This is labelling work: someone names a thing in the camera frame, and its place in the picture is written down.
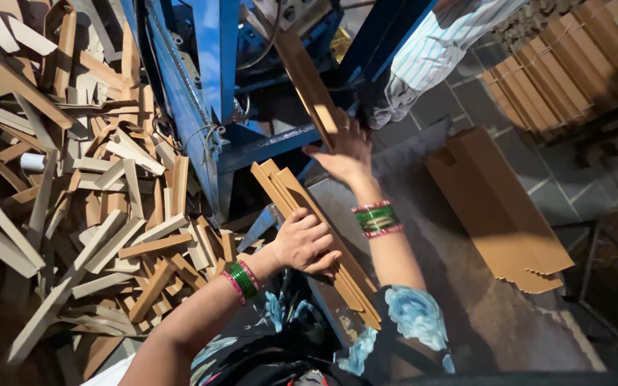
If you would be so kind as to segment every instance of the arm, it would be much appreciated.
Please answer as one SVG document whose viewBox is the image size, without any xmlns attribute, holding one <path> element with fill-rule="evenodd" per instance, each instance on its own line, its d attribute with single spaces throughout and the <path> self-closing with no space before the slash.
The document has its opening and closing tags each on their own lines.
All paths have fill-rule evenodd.
<svg viewBox="0 0 618 386">
<path fill-rule="evenodd" d="M 344 113 L 334 136 L 334 153 L 320 153 L 316 146 L 304 152 L 315 158 L 334 177 L 354 192 L 358 205 L 383 201 L 385 196 L 371 172 L 371 144 L 356 119 Z M 376 276 L 382 286 L 399 284 L 426 290 L 424 277 L 404 232 L 390 233 L 369 240 Z"/>
<path fill-rule="evenodd" d="M 321 256 L 331 242 L 328 226 L 300 208 L 286 220 L 276 239 L 245 263 L 261 285 L 283 267 L 316 273 L 340 257 L 339 251 Z M 119 386 L 188 385 L 192 360 L 239 308 L 230 282 L 221 276 L 211 280 L 152 331 Z"/>
</svg>

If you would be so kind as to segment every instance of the person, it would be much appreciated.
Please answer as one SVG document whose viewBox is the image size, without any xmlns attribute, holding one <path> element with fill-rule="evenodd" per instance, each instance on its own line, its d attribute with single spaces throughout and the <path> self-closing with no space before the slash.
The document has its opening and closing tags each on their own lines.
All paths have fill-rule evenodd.
<svg viewBox="0 0 618 386">
<path fill-rule="evenodd" d="M 326 338 L 330 332 L 320 329 L 322 314 L 309 300 L 300 302 L 294 313 L 278 315 L 285 292 L 271 293 L 277 273 L 294 268 L 331 276 L 327 269 L 340 258 L 340 251 L 329 250 L 334 240 L 328 225 L 301 208 L 285 220 L 275 240 L 241 267 L 231 265 L 163 320 L 138 349 L 120 386 L 376 385 L 398 371 L 391 367 L 392 347 L 411 353 L 417 373 L 454 372 L 440 307 L 426 292 L 402 225 L 373 178 L 371 145 L 356 119 L 341 114 L 333 154 L 314 146 L 303 151 L 354 192 L 358 214 L 374 215 L 376 223 L 383 224 L 382 230 L 374 230 L 373 223 L 361 223 L 370 232 L 380 285 L 373 305 L 381 329 L 366 328 L 348 350 L 335 353 Z M 235 271 L 238 268 L 245 274 Z M 290 286 L 297 282 L 289 280 Z M 251 283 L 266 283 L 264 295 L 248 296 Z M 264 298 L 266 305 L 259 311 Z M 253 306 L 241 307 L 245 302 Z M 259 320 L 246 326 L 249 318 L 237 322 L 245 313 Z"/>
<path fill-rule="evenodd" d="M 393 58 L 389 71 L 360 96 L 374 130 L 399 122 L 416 100 L 441 83 L 486 32 L 528 0 L 440 0 Z"/>
</svg>

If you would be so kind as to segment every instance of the stacked cardboard bundle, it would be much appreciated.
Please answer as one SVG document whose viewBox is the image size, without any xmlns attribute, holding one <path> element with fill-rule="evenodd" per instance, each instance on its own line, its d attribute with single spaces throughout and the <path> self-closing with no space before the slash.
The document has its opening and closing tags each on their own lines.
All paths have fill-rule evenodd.
<svg viewBox="0 0 618 386">
<path fill-rule="evenodd" d="M 315 214 L 319 220 L 328 224 L 325 216 L 293 176 L 290 169 L 279 170 L 273 160 L 270 159 L 261 165 L 254 162 L 252 174 L 273 200 L 283 217 L 287 218 L 293 210 L 304 207 Z M 337 264 L 331 268 L 334 274 L 333 284 L 348 307 L 361 316 L 366 326 L 379 330 L 381 328 L 381 317 L 369 300 L 369 295 L 376 292 L 376 287 L 373 286 L 364 270 L 348 251 L 340 236 L 332 228 L 330 231 L 333 235 L 333 244 L 329 249 L 339 250 L 343 253 Z"/>
<path fill-rule="evenodd" d="M 498 279 L 542 293 L 571 258 L 484 128 L 464 130 L 426 156 L 426 167 Z"/>
<path fill-rule="evenodd" d="M 588 0 L 483 74 L 515 127 L 537 142 L 618 107 L 618 0 Z"/>
<path fill-rule="evenodd" d="M 127 24 L 117 72 L 92 32 L 103 26 L 74 52 L 78 13 L 44 4 L 23 18 L 0 1 L 0 317 L 25 326 L 0 356 L 21 363 L 45 333 L 81 332 L 63 356 L 87 379 L 234 261 L 236 239 L 190 219 L 201 189 L 154 123 Z"/>
</svg>

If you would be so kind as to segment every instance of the metal bolt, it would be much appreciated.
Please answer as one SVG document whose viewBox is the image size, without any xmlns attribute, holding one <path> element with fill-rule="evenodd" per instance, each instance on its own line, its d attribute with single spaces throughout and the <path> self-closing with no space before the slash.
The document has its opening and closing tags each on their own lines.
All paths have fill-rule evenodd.
<svg viewBox="0 0 618 386">
<path fill-rule="evenodd" d="M 295 18 L 297 17 L 295 7 L 293 5 L 287 7 L 285 12 L 283 13 L 283 16 L 285 16 L 285 19 L 287 19 L 288 21 L 295 21 Z"/>
</svg>

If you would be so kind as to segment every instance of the woman's left hand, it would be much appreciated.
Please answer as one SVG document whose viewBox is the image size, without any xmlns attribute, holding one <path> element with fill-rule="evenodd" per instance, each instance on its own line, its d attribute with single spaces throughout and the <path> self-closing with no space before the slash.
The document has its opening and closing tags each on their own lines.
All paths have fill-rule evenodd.
<svg viewBox="0 0 618 386">
<path fill-rule="evenodd" d="M 306 208 L 299 208 L 285 220 L 267 248 L 273 251 L 281 267 L 316 273 L 330 267 L 342 255 L 340 251 L 322 255 L 332 242 L 328 224 L 309 214 Z"/>
</svg>

